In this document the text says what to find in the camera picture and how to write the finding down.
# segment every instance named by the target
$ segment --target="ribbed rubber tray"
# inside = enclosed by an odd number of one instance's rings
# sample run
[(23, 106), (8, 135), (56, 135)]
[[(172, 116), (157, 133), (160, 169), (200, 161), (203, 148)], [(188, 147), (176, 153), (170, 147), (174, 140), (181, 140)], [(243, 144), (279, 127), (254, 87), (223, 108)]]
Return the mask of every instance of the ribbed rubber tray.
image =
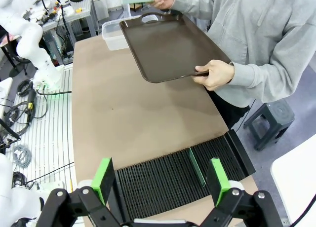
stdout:
[[(213, 157), (221, 159), (230, 180), (240, 181), (255, 172), (233, 130), (191, 148), (204, 177)], [(199, 182), (188, 149), (116, 171), (126, 220), (156, 215), (210, 195), (209, 187)]]

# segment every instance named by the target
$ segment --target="green strip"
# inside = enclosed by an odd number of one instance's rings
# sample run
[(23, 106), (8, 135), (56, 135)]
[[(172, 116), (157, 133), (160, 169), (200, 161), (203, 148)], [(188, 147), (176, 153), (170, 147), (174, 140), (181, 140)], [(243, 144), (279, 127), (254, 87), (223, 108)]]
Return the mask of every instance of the green strip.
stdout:
[(219, 193), (218, 200), (216, 203), (216, 206), (217, 206), (221, 202), (221, 200), (223, 199), (225, 193), (231, 188), (231, 185), (229, 183), (229, 180), (227, 178), (226, 172), (224, 170), (224, 167), (223, 167), (220, 159), (212, 158), (211, 164), (214, 167), (218, 181), (219, 181), (220, 186), (221, 186), (221, 191)]
[(122, 0), (122, 4), (154, 2), (155, 0)]
[(104, 199), (103, 199), (103, 196), (101, 193), (100, 186), (101, 186), (102, 179), (105, 175), (105, 172), (107, 171), (107, 168), (108, 168), (110, 162), (111, 162), (111, 158), (104, 158), (101, 160), (99, 168), (98, 168), (97, 172), (95, 173), (94, 178), (93, 178), (92, 183), (91, 183), (91, 187), (97, 193), (97, 195), (99, 196), (99, 199), (101, 200), (103, 205), (105, 205), (105, 202), (104, 202)]
[(191, 162), (192, 162), (192, 164), (193, 164), (193, 167), (194, 167), (194, 169), (195, 169), (195, 171), (196, 171), (196, 174), (197, 174), (197, 176), (198, 176), (198, 179), (199, 179), (199, 181), (200, 181), (202, 187), (205, 186), (206, 181), (205, 181), (205, 179), (204, 179), (204, 177), (203, 177), (203, 174), (202, 174), (202, 172), (201, 172), (201, 170), (200, 170), (200, 168), (199, 168), (199, 166), (198, 166), (197, 160), (196, 160), (196, 158), (194, 157), (194, 154), (193, 154), (193, 152), (192, 152), (191, 147), (189, 148), (189, 157), (190, 157), (190, 160), (191, 160)]

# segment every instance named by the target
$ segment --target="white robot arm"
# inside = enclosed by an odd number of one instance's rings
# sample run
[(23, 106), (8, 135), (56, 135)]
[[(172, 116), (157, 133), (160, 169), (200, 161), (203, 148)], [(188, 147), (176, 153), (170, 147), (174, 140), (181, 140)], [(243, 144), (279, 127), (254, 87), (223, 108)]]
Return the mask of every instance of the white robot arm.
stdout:
[(46, 85), (47, 89), (57, 89), (61, 83), (62, 72), (56, 70), (48, 53), (39, 47), (43, 30), (36, 23), (28, 22), (17, 14), (12, 7), (13, 0), (0, 0), (0, 25), (15, 36), (21, 36), (17, 53), (29, 59), (38, 68), (34, 79), (34, 88)]
[(0, 153), (0, 226), (11, 227), (21, 218), (33, 219), (40, 215), (40, 195), (25, 188), (12, 188), (13, 167)]

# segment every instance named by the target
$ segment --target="gray hoodie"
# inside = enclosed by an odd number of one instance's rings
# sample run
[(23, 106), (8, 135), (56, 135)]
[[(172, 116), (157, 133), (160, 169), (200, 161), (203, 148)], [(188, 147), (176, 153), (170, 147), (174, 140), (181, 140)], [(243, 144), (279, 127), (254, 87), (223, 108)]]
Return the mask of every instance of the gray hoodie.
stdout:
[(316, 0), (175, 0), (172, 9), (212, 21), (207, 35), (235, 66), (216, 93), (237, 107), (291, 95), (316, 51)]

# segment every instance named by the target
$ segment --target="person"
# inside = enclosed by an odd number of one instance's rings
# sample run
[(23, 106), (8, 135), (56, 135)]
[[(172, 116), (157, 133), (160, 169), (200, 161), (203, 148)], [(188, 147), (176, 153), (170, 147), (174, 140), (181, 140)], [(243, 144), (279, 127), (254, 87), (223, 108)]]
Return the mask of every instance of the person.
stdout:
[(198, 65), (209, 76), (194, 81), (205, 86), (230, 129), (254, 99), (294, 93), (316, 51), (316, 0), (155, 0), (153, 6), (211, 20), (207, 35), (231, 63)]
[(197, 27), (199, 27), (203, 32), (207, 31), (207, 27), (209, 25), (209, 20), (201, 20), (201, 19), (197, 19), (193, 16), (189, 16), (190, 20), (193, 21)]

